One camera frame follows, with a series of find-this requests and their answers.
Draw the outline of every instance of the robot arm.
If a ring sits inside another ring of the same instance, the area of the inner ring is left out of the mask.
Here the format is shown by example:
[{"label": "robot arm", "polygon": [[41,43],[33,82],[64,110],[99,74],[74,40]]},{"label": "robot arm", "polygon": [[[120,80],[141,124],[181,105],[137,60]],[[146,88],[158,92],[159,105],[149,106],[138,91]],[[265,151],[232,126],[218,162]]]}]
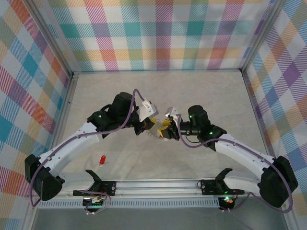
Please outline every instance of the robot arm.
[{"label": "robot arm", "polygon": [[[294,172],[286,158],[274,158],[239,142],[226,130],[211,124],[207,112],[200,105],[190,107],[188,113],[189,121],[183,122],[177,110],[169,108],[165,114],[168,119],[163,122],[165,126],[158,130],[160,135],[168,139],[181,139],[190,148],[211,148],[231,157],[252,172],[243,174],[232,169],[224,169],[215,178],[215,186],[220,193],[228,193],[234,189],[249,191],[260,195],[270,205],[280,207],[289,197],[287,186],[291,192],[298,187]],[[201,144],[190,146],[182,139],[183,135],[197,136]],[[274,168],[282,174],[287,185]]]},{"label": "robot arm", "polygon": [[[84,193],[77,194],[77,190],[97,192],[101,191],[101,188],[110,187],[91,170],[81,173],[62,173],[61,171],[85,149],[101,141],[111,132],[133,127],[135,134],[139,135],[154,126],[150,118],[158,114],[155,105],[143,99],[142,106],[139,108],[134,102],[134,95],[135,92],[132,96],[121,92],[112,104],[94,112],[77,132],[60,145],[38,158],[34,155],[26,158],[26,178],[30,185],[33,183],[34,190],[43,201],[52,199],[60,191],[74,191],[74,195],[83,196]],[[243,194],[244,191],[248,191],[261,195],[274,207],[280,207],[289,197],[289,193],[272,165],[282,173],[291,192],[297,188],[298,183],[286,158],[275,159],[240,143],[222,128],[211,124],[206,111],[200,105],[192,106],[188,113],[189,121],[183,122],[177,110],[169,108],[166,113],[168,119],[163,122],[164,127],[158,130],[160,136],[181,139],[183,142],[182,135],[197,136],[201,144],[189,146],[184,142],[185,145],[191,148],[204,145],[233,158],[251,172],[247,175],[232,169],[224,169],[215,180],[201,181],[203,195]],[[114,191],[107,191],[107,193],[114,195]]]},{"label": "robot arm", "polygon": [[84,150],[104,139],[113,130],[122,126],[122,128],[132,127],[135,134],[139,135],[144,130],[150,129],[154,125],[150,117],[157,114],[155,105],[148,100],[143,99],[139,108],[132,95],[121,92],[112,104],[94,112],[87,122],[65,141],[39,157],[33,154],[28,156],[25,159],[25,176],[29,183],[33,180],[33,189],[43,201],[50,200],[60,191],[91,189],[95,186],[95,182],[100,183],[100,179],[93,171],[62,173],[62,170]]}]

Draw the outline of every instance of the small red object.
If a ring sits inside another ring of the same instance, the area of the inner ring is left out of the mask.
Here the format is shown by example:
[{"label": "small red object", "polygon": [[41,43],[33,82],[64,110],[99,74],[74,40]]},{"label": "small red object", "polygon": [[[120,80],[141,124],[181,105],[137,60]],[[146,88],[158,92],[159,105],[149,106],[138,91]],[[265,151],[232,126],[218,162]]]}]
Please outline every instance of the small red object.
[{"label": "small red object", "polygon": [[103,156],[101,157],[101,159],[100,159],[99,164],[104,164],[104,163],[105,163],[105,161],[106,161],[106,156],[105,156],[105,155],[103,155]]}]

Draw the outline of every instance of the plaid fabric backdrop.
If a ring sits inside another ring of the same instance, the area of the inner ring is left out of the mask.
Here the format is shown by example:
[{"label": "plaid fabric backdrop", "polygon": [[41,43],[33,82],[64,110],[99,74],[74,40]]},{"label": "plaid fabric backdrop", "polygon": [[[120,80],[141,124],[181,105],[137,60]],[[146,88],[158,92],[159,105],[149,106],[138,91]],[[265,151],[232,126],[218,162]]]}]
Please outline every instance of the plaid fabric backdrop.
[{"label": "plaid fabric backdrop", "polygon": [[73,70],[237,69],[274,0],[35,0]]},{"label": "plaid fabric backdrop", "polygon": [[295,172],[296,212],[307,226],[307,0],[288,0],[248,70],[249,84],[271,155]]},{"label": "plaid fabric backdrop", "polygon": [[25,215],[24,159],[49,148],[68,82],[22,0],[0,0],[0,230]]}]

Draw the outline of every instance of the black mounting bracket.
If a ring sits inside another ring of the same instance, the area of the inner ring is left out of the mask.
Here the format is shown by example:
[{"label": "black mounting bracket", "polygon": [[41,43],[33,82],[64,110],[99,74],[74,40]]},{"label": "black mounting bracket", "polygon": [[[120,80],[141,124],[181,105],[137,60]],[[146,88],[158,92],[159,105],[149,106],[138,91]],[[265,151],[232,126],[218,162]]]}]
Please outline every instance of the black mounting bracket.
[{"label": "black mounting bracket", "polygon": [[[93,179],[94,184],[92,187],[88,189],[91,192],[100,192],[100,193],[107,193],[109,196],[115,196],[116,192],[116,181],[102,181],[99,176],[94,173],[92,170],[85,170],[89,173]],[[74,190],[72,193],[73,196],[96,196],[95,194],[80,192],[78,190]]]},{"label": "black mounting bracket", "polygon": [[200,188],[202,195],[243,195],[244,191],[240,189],[225,189],[221,190],[216,183],[216,180],[200,180]]}]

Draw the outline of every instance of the wire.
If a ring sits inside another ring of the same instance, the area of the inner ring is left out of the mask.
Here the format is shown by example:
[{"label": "wire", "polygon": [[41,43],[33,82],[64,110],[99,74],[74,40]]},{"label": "wire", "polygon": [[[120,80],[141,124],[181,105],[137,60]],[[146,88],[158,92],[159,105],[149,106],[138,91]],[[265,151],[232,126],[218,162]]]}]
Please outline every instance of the wire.
[{"label": "wire", "polygon": [[132,98],[131,98],[131,103],[130,103],[130,109],[129,109],[129,112],[128,112],[128,115],[126,117],[126,120],[124,121],[124,123],[119,126],[118,128],[114,129],[114,130],[110,130],[110,131],[103,131],[103,132],[91,132],[91,133],[83,133],[83,134],[80,134],[78,136],[74,136],[68,140],[66,140],[65,142],[63,142],[59,147],[57,147],[54,151],[52,151],[52,153],[39,165],[39,167],[37,168],[37,170],[34,172],[33,176],[32,176],[32,179],[31,179],[31,182],[30,182],[30,186],[29,186],[29,198],[30,198],[30,205],[32,207],[35,207],[40,201],[41,201],[41,198],[39,198],[35,204],[33,204],[33,195],[32,195],[32,190],[33,190],[33,185],[34,185],[34,181],[37,177],[37,174],[38,172],[43,168],[43,166],[49,161],[50,158],[52,158],[61,148],[63,148],[65,145],[67,145],[68,143],[72,142],[73,140],[75,139],[78,139],[78,138],[81,138],[81,137],[86,137],[86,136],[91,136],[91,135],[99,135],[99,134],[109,134],[109,133],[114,133],[116,131],[119,131],[120,129],[122,129],[126,124],[127,122],[129,121],[129,118],[131,116],[131,112],[132,112],[132,109],[133,109],[133,104],[134,104],[134,101],[135,101],[135,94],[138,94],[139,97],[141,98],[142,101],[144,101],[145,99],[142,97],[142,95],[140,94],[139,90],[138,89],[134,89],[133,90],[133,93],[132,93]]},{"label": "wire", "polygon": [[200,181],[201,181],[201,180],[199,180],[199,181],[197,182],[197,184],[196,184],[196,186],[197,186],[199,189],[201,189],[201,187],[198,186],[198,183],[199,183]]},{"label": "wire", "polygon": [[235,200],[238,199],[238,195],[239,195],[239,191],[236,189],[236,197],[235,197]]},{"label": "wire", "polygon": [[200,143],[200,141],[190,141],[190,140],[188,139],[187,135],[186,135],[186,139],[188,140],[188,142],[193,143],[193,144]]},{"label": "wire", "polygon": [[87,205],[85,206],[85,211],[86,211],[87,214],[93,214],[93,215],[98,214],[99,212],[102,212],[103,210],[105,210],[107,207],[109,207],[109,206],[111,205],[111,197],[110,197],[109,194],[107,194],[107,193],[92,192],[92,191],[86,191],[86,190],[78,190],[78,191],[79,191],[79,192],[82,192],[82,193],[104,195],[104,196],[106,196],[107,198],[109,198],[109,202],[106,204],[106,206],[104,206],[103,208],[100,208],[100,209],[99,209],[98,211],[96,211],[96,212],[90,212],[90,211],[88,210],[88,206],[89,206],[90,204],[87,204]]},{"label": "wire", "polygon": [[[177,114],[177,117],[178,117],[178,122],[177,122],[177,123],[180,124],[180,122],[181,122],[181,114]],[[275,165],[273,165],[273,164],[272,164],[271,162],[269,162],[267,159],[263,158],[261,155],[259,155],[258,153],[254,152],[253,150],[251,150],[251,149],[245,147],[244,145],[241,145],[241,144],[236,143],[236,142],[234,142],[234,141],[227,140],[227,139],[223,139],[223,138],[213,138],[213,139],[207,140],[207,141],[205,141],[205,142],[203,142],[203,143],[201,143],[201,144],[199,144],[199,145],[194,145],[194,146],[193,146],[193,145],[189,145],[189,144],[186,143],[186,142],[184,141],[184,139],[182,138],[181,131],[180,131],[180,125],[177,126],[177,129],[178,129],[178,133],[179,133],[179,137],[180,137],[181,141],[183,142],[183,144],[184,144],[185,146],[187,146],[187,147],[189,147],[189,148],[195,149],[195,148],[198,148],[198,147],[200,147],[200,146],[206,145],[206,144],[208,144],[209,142],[212,142],[212,141],[223,141],[223,142],[227,142],[227,143],[230,143],[230,144],[232,144],[232,145],[238,146],[238,147],[242,148],[243,150],[249,152],[250,154],[256,156],[257,158],[260,158],[263,162],[267,163],[269,166],[271,166],[271,167],[277,172],[277,174],[279,175],[279,177],[280,177],[281,180],[283,181],[283,183],[284,183],[284,185],[285,185],[285,187],[286,187],[286,190],[287,190],[287,192],[288,192],[288,195],[289,195],[289,207],[288,207],[286,210],[278,210],[278,209],[272,207],[272,206],[271,206],[270,204],[268,204],[266,201],[264,201],[263,199],[257,197],[255,194],[253,194],[253,193],[251,193],[251,192],[248,194],[247,198],[248,198],[250,195],[252,195],[252,196],[254,196],[255,198],[257,198],[259,201],[261,201],[262,203],[264,203],[265,205],[267,205],[269,208],[271,208],[271,209],[273,209],[273,210],[275,210],[276,212],[279,212],[279,213],[288,213],[288,212],[291,211],[291,209],[292,209],[292,207],[293,207],[293,197],[292,197],[291,189],[290,189],[290,187],[289,187],[289,185],[288,185],[288,183],[287,183],[285,177],[282,175],[282,173],[275,167]]]}]

